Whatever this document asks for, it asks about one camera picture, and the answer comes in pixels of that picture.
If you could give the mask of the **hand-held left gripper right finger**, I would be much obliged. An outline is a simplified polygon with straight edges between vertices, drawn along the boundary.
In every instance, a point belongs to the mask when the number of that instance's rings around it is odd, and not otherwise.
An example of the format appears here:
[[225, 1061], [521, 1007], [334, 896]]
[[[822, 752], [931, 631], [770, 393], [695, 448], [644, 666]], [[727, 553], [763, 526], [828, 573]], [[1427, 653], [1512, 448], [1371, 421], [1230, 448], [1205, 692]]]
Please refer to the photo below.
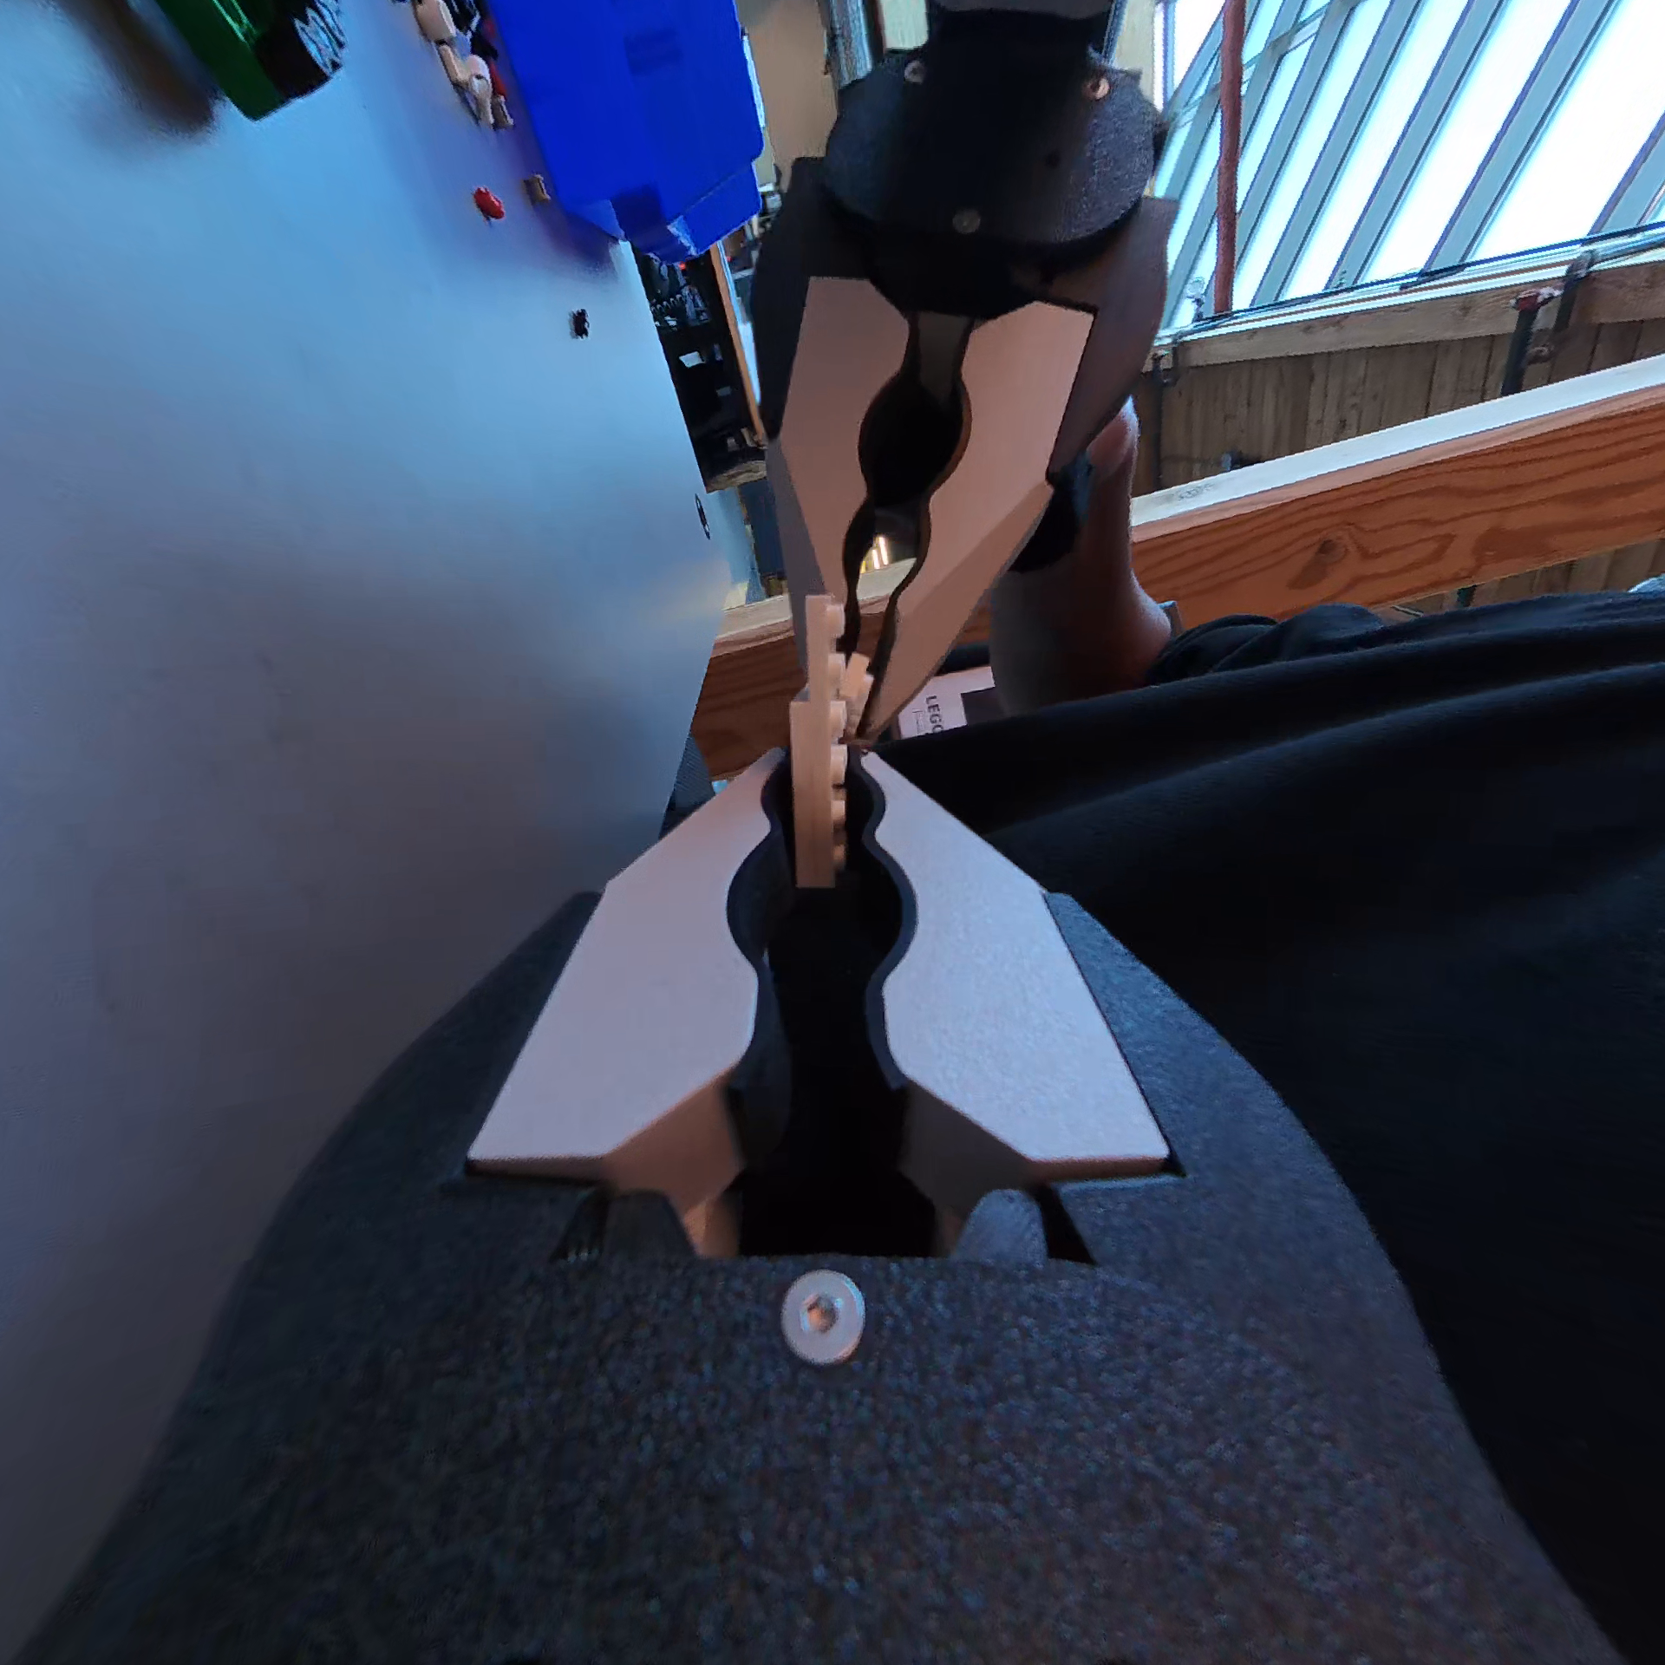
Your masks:
[[850, 785], [852, 1245], [949, 1257], [977, 1214], [1163, 1176], [1169, 1140], [1048, 894], [889, 764], [864, 758]]

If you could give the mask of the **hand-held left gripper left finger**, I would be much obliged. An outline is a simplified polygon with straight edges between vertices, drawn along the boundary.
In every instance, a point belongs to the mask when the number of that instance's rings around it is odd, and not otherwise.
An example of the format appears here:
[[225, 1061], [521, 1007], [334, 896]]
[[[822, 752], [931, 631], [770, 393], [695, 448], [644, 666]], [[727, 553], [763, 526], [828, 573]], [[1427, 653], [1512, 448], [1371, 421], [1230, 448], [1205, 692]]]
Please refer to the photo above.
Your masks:
[[767, 946], [794, 900], [765, 754], [614, 877], [467, 1150], [475, 1174], [663, 1200], [739, 1251], [733, 1188], [772, 1156], [790, 1061]]

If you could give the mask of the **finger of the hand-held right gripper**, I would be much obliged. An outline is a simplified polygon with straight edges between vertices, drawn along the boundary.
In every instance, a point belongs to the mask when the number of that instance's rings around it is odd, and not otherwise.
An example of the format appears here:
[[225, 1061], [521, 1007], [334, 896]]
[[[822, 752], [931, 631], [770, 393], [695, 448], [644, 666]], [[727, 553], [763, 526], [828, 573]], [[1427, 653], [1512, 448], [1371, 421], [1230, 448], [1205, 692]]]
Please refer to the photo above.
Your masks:
[[941, 661], [1048, 508], [1048, 468], [1090, 337], [1088, 310], [1022, 306], [975, 326], [957, 371], [963, 440], [921, 504], [921, 546], [885, 615], [866, 744]]
[[782, 427], [765, 450], [800, 657], [816, 595], [846, 605], [844, 655], [885, 657], [895, 595], [923, 559], [925, 498], [876, 510], [860, 468], [860, 429], [899, 379], [907, 343], [907, 320], [874, 286], [808, 282]]

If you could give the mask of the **white lego plate assembly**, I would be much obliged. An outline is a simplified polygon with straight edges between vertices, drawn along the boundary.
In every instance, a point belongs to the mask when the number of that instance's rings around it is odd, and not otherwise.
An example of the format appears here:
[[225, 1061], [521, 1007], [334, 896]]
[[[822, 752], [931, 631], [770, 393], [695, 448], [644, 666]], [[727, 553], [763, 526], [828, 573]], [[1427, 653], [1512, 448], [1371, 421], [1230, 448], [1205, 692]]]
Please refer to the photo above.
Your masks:
[[848, 746], [864, 718], [872, 676], [868, 657], [842, 655], [840, 603], [804, 603], [804, 688], [786, 708], [794, 815], [794, 875], [800, 888], [832, 888], [846, 863]]

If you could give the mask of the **black lego wheel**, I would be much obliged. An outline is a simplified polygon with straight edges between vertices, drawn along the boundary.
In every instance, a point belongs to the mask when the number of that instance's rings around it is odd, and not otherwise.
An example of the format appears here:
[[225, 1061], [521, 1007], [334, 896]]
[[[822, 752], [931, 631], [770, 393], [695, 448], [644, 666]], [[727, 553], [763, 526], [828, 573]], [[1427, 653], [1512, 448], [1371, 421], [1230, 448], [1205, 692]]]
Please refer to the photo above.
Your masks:
[[336, 2], [279, 2], [273, 26], [261, 36], [261, 62], [283, 100], [305, 98], [332, 80], [346, 54]]

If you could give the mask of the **green lego panel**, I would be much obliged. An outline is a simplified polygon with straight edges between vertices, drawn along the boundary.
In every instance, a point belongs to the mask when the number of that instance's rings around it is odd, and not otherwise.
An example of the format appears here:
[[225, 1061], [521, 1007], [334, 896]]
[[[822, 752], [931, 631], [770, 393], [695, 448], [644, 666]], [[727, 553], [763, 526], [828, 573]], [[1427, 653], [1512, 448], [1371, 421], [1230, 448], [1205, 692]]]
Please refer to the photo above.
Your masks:
[[275, 2], [156, 2], [212, 88], [231, 107], [261, 119], [299, 98], [271, 52], [285, 42], [289, 12]]

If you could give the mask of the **person's right hand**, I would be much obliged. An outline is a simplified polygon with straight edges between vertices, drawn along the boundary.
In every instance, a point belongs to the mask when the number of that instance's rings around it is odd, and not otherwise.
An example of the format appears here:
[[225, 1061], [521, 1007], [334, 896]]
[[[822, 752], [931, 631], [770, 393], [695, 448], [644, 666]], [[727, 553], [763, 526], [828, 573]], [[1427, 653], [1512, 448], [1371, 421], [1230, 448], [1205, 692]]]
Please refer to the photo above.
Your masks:
[[1006, 716], [1139, 686], [1173, 635], [1131, 561], [1137, 415], [1123, 401], [1036, 530], [1048, 559], [1022, 555], [990, 591], [990, 676]]

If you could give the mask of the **dark storage rack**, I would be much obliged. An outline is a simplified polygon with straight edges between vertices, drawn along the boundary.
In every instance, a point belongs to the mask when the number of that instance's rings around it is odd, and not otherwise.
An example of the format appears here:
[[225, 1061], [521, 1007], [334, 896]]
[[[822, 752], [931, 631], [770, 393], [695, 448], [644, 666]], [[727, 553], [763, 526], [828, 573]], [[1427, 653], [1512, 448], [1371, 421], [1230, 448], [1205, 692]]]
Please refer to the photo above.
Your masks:
[[755, 377], [719, 246], [677, 264], [640, 252], [634, 260], [703, 486], [761, 480]]

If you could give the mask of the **red pipe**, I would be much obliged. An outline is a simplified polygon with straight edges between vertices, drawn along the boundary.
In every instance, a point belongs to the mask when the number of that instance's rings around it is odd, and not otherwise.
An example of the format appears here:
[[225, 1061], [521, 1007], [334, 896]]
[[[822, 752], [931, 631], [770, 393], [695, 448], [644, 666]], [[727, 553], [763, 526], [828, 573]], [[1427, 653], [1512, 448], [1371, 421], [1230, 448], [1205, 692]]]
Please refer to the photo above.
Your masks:
[[1224, 320], [1234, 312], [1236, 238], [1238, 238], [1238, 169], [1242, 145], [1242, 46], [1246, 2], [1230, 0], [1220, 6], [1218, 52], [1218, 117], [1220, 139], [1216, 159], [1216, 248], [1212, 268], [1212, 318]]

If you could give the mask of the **white printed paper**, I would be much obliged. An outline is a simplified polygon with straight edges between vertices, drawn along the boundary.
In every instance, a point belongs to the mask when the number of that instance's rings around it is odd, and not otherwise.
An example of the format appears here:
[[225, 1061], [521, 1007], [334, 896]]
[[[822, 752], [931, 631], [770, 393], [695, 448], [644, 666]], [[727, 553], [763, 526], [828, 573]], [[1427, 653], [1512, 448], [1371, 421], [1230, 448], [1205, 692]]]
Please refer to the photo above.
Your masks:
[[992, 666], [977, 664], [957, 672], [939, 672], [901, 708], [895, 720], [899, 740], [945, 736], [996, 722], [1004, 714], [994, 688]]

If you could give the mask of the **wooden beam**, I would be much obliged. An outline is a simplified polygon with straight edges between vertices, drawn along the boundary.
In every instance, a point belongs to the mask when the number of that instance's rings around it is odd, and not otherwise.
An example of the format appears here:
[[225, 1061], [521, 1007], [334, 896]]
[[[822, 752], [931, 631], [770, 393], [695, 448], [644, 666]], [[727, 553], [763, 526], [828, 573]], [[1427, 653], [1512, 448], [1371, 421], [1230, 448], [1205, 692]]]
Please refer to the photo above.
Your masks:
[[1660, 357], [1129, 500], [1187, 623], [1377, 607], [1660, 540]]

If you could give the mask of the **blue plastic bin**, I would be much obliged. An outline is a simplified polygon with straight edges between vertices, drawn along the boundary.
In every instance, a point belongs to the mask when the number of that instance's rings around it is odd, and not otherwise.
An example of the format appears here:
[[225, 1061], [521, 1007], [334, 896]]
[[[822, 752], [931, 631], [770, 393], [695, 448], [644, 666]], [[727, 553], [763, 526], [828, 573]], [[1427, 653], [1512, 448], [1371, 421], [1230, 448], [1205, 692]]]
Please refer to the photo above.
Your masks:
[[665, 264], [757, 217], [763, 131], [733, 2], [495, 2], [568, 217]]

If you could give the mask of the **slatted window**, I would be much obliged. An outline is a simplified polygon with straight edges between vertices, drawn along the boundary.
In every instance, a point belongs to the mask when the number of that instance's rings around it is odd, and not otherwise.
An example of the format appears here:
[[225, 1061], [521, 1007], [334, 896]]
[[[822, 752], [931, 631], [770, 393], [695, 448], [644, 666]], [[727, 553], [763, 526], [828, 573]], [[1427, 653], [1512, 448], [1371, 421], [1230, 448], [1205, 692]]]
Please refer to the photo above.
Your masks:
[[1214, 302], [1224, 4], [1129, 4], [1169, 137], [1163, 328], [1660, 246], [1660, 2], [1250, 2], [1234, 288]]

